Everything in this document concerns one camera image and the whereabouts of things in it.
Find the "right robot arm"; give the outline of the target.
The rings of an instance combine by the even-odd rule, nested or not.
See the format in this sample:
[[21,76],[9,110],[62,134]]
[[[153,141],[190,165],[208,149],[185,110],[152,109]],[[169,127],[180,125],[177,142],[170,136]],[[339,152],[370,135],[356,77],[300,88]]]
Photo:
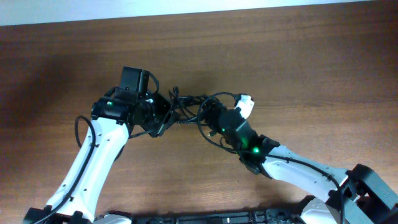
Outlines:
[[397,194],[370,167],[357,164],[348,170],[324,165],[259,135],[247,121],[253,106],[239,100],[229,110],[217,100],[207,100],[198,109],[197,123],[206,123],[211,134],[222,135],[224,149],[237,154],[253,174],[292,184],[325,206],[317,215],[314,201],[309,201],[300,214],[305,222],[397,222]]

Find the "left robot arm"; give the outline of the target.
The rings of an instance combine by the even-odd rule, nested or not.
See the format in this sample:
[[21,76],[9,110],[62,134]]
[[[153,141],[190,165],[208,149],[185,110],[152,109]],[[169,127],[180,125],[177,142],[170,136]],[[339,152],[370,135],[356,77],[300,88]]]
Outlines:
[[30,208],[24,223],[93,223],[101,189],[114,161],[135,126],[153,138],[163,135],[173,122],[172,105],[149,81],[159,84],[149,71],[124,67],[119,86],[110,89],[91,109],[88,131],[67,176],[43,209]]

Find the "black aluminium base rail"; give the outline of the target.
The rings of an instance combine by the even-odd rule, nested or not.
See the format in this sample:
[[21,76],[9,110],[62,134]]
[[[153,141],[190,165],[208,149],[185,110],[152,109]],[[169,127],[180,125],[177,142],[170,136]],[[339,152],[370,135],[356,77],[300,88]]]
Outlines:
[[303,223],[299,215],[287,208],[242,208],[210,212],[182,213],[128,213],[112,210],[99,215],[95,223],[131,223],[131,224],[266,224],[266,223]]

